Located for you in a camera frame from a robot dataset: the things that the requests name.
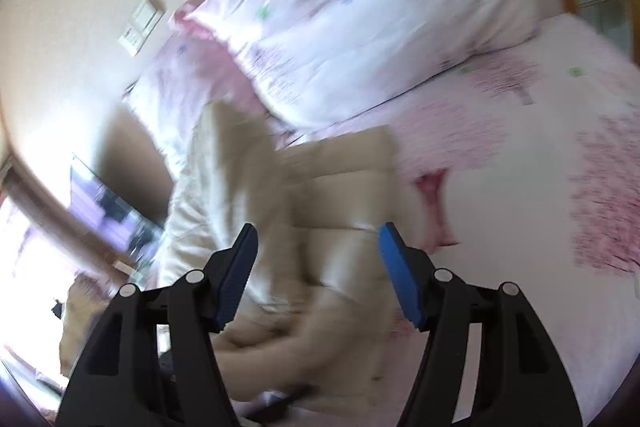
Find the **beige quilted down jacket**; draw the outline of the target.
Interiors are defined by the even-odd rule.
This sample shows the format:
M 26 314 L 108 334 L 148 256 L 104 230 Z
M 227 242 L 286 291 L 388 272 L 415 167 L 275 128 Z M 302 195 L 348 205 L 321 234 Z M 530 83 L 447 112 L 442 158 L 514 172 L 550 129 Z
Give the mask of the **beige quilted down jacket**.
M 232 106 L 208 104 L 172 193 L 158 281 L 168 285 L 254 225 L 239 310 L 212 347 L 230 397 L 296 384 L 308 410 L 357 414 L 381 373 L 393 288 L 378 252 L 392 220 L 395 144 L 384 128 L 287 148 Z

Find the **black flat television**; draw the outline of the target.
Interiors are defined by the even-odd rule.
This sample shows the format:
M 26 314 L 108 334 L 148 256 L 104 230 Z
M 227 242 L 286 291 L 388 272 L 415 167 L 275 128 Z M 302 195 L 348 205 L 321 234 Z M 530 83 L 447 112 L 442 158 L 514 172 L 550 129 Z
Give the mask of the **black flat television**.
M 135 265 L 154 260 L 163 230 L 112 191 L 77 157 L 70 164 L 68 209 Z

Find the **pink floral bed sheet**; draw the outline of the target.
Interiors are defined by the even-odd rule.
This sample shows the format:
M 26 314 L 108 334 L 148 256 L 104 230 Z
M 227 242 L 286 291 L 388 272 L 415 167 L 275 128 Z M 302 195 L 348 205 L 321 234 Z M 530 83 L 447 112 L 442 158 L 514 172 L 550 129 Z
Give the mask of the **pink floral bed sheet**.
M 518 283 L 584 420 L 604 411 L 639 355 L 639 69 L 622 52 L 564 14 L 352 118 L 262 103 L 299 142 L 385 124 L 406 178 L 443 171 L 437 263 Z

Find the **left pink floral pillow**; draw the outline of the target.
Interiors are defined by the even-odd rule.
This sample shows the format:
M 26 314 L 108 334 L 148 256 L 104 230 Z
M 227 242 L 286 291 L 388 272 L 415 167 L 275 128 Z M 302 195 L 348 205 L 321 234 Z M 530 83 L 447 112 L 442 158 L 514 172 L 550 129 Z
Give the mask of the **left pink floral pillow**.
M 227 47 L 186 18 L 203 1 L 188 0 L 172 14 L 171 37 L 124 95 L 174 180 L 186 162 L 192 131 L 210 102 L 226 102 L 265 121 L 278 142 L 288 134 L 285 124 L 259 101 Z

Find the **pink floral pillow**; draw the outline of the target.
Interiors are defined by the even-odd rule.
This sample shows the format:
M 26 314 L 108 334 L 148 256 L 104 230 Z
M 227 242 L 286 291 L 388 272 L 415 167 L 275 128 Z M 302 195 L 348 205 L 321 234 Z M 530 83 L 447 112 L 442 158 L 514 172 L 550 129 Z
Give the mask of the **pink floral pillow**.
M 224 44 L 270 112 L 309 129 L 517 46 L 538 14 L 535 0 L 190 0 L 172 24 Z
M 285 124 L 259 101 L 227 47 L 186 18 L 203 1 L 188 0 L 172 14 L 171 37 L 124 95 L 174 180 L 186 162 L 192 131 L 210 102 L 226 102 L 265 121 L 278 142 L 288 134 Z

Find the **right pink floral pillow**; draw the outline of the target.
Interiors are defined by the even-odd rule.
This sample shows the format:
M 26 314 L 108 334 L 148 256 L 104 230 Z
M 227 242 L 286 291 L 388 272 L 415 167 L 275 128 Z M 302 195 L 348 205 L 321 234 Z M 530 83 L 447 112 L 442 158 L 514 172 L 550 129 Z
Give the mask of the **right pink floral pillow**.
M 270 112 L 309 129 L 517 46 L 538 14 L 535 0 L 190 0 L 172 24 L 224 44 Z

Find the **white wall switch panel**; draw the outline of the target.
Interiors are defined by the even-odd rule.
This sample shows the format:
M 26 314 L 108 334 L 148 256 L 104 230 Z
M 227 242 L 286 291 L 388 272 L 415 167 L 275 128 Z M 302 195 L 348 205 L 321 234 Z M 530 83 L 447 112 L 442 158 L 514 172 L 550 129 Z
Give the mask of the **white wall switch panel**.
M 137 56 L 164 14 L 160 0 L 141 0 L 128 18 L 118 43 L 131 57 Z

